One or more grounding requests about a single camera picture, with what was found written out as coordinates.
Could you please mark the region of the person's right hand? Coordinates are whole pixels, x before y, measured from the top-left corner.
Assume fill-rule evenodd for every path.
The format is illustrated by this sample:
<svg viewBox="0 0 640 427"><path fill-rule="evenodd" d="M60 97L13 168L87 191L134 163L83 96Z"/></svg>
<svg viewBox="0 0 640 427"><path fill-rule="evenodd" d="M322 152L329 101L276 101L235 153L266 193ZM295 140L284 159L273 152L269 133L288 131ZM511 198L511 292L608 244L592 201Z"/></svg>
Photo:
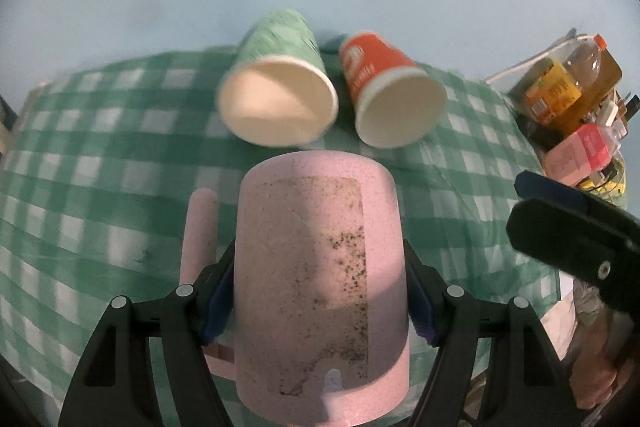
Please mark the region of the person's right hand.
<svg viewBox="0 0 640 427"><path fill-rule="evenodd" d="M577 331L572 348L570 389L579 410L590 411L607 403L628 384L634 360L617 363L634 327L627 313L605 306L593 288L574 289Z"/></svg>

